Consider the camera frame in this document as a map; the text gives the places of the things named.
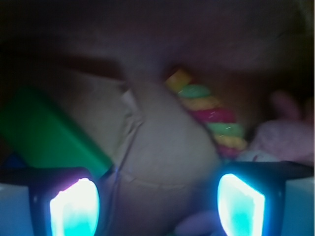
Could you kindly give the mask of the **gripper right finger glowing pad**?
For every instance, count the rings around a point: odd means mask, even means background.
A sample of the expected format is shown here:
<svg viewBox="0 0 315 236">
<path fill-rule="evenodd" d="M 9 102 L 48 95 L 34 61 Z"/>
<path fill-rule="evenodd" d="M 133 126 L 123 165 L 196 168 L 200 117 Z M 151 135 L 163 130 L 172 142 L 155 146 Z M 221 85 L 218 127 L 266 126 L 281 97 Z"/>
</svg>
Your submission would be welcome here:
<svg viewBox="0 0 315 236">
<path fill-rule="evenodd" d="M 217 209 L 228 236 L 313 236 L 314 168 L 294 162 L 234 162 L 219 174 Z"/>
</svg>

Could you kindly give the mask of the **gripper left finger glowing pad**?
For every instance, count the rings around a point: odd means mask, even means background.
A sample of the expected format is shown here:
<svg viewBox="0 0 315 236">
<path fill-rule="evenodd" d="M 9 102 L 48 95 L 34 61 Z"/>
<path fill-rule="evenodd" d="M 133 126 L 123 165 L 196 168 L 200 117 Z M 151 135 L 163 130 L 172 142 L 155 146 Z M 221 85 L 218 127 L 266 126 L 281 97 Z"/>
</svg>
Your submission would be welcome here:
<svg viewBox="0 0 315 236">
<path fill-rule="evenodd" d="M 84 168 L 0 172 L 2 236 L 93 236 L 99 208 L 98 189 Z"/>
</svg>

